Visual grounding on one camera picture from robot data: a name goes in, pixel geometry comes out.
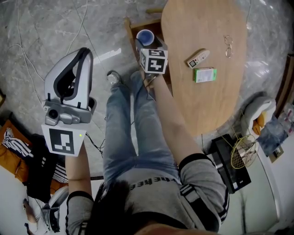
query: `green box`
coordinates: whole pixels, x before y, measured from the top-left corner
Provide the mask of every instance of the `green box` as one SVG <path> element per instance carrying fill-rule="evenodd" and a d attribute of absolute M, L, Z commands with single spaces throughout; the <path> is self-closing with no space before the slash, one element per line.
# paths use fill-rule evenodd
<path fill-rule="evenodd" d="M 195 83 L 210 82 L 216 80 L 216 68 L 195 68 Z"/>

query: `black device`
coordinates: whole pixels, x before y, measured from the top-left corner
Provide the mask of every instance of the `black device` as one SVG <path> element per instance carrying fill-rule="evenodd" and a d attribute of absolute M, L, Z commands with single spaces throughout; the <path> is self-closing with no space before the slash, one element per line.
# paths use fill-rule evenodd
<path fill-rule="evenodd" d="M 216 168 L 222 176 L 224 183 L 228 187 L 229 193 L 233 194 L 239 189 L 251 183 L 251 179 L 246 167 L 235 169 L 231 165 L 231 151 L 234 141 L 230 135 L 226 134 L 222 137 L 212 140 L 211 152 L 215 161 Z"/>

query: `black sleeve cuff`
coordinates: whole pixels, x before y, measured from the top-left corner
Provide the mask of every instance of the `black sleeve cuff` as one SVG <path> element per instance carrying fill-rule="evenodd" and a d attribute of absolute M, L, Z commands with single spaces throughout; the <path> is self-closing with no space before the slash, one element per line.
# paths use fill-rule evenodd
<path fill-rule="evenodd" d="M 203 153 L 194 153 L 191 154 L 189 156 L 187 156 L 186 158 L 184 158 L 180 165 L 179 165 L 179 172 L 181 172 L 181 170 L 184 168 L 184 166 L 186 166 L 188 163 L 192 162 L 192 161 L 196 161 L 199 159 L 206 159 L 209 160 L 214 166 L 215 164 Z"/>
<path fill-rule="evenodd" d="M 84 191 L 75 191 L 75 192 L 72 192 L 69 196 L 68 196 L 68 200 L 67 200 L 67 205 L 68 205 L 68 202 L 71 198 L 73 198 L 74 196 L 83 196 L 83 197 L 86 197 L 86 198 L 89 198 L 91 201 L 94 201 L 92 196 L 89 194 L 89 193 L 86 193 Z"/>

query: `orange cushion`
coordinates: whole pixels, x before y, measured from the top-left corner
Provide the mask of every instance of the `orange cushion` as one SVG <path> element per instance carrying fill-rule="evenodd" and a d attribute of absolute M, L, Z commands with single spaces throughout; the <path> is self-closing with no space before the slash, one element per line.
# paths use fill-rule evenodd
<path fill-rule="evenodd" d="M 29 146 L 32 146 L 32 143 L 26 137 L 24 137 L 22 133 L 20 133 L 20 131 L 11 123 L 10 120 L 7 120 L 4 126 L 0 129 L 0 142 L 3 141 L 4 133 L 6 132 L 6 129 L 8 127 L 11 128 L 14 138 L 22 140 L 23 142 L 27 143 Z"/>
<path fill-rule="evenodd" d="M 20 182 L 26 182 L 28 180 L 28 166 L 24 160 L 21 160 L 15 173 L 15 178 L 17 178 Z"/>
<path fill-rule="evenodd" d="M 51 186 L 50 186 L 50 193 L 54 194 L 57 190 L 59 190 L 60 188 L 62 188 L 64 186 L 68 186 L 68 184 L 67 183 L 60 183 L 60 182 L 56 181 L 55 179 L 52 179 Z"/>
<path fill-rule="evenodd" d="M 0 144 L 0 165 L 15 175 L 17 167 L 21 161 L 16 154 L 9 151 L 4 145 Z"/>

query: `black knob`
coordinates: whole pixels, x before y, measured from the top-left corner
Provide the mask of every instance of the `black knob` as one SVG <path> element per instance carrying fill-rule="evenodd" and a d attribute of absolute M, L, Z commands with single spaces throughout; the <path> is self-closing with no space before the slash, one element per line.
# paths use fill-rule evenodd
<path fill-rule="evenodd" d="M 58 112 L 55 110 L 55 109 L 51 109 L 50 111 L 49 111 L 49 117 L 51 117 L 52 119 L 55 119 L 55 118 L 57 118 L 58 117 Z"/>

